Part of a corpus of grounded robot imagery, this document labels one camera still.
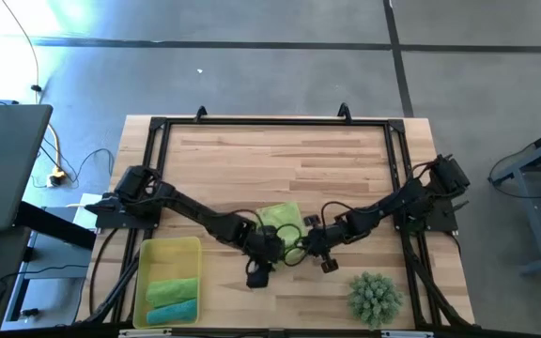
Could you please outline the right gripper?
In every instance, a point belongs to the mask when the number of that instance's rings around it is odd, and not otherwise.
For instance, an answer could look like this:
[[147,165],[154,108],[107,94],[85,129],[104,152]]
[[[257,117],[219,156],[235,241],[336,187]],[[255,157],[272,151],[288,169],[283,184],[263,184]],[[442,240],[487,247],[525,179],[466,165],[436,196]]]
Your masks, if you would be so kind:
[[[309,215],[302,219],[305,226],[319,226],[321,220],[318,215]],[[312,256],[322,257],[321,268],[324,273],[330,273],[339,269],[334,258],[329,256],[331,248],[347,242],[344,228],[340,225],[331,225],[325,228],[312,228],[305,236],[305,251]]]

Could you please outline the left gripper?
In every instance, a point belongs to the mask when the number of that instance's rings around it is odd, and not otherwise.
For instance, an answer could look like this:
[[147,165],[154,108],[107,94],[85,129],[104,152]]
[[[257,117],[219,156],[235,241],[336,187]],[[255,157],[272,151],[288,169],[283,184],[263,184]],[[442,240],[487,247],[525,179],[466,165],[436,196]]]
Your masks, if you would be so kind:
[[[246,239],[243,252],[254,260],[277,263],[284,256],[284,240],[275,226],[265,225],[264,233],[252,232]],[[246,285],[251,288],[265,288],[268,286],[271,273],[271,264],[249,262],[246,266]]]

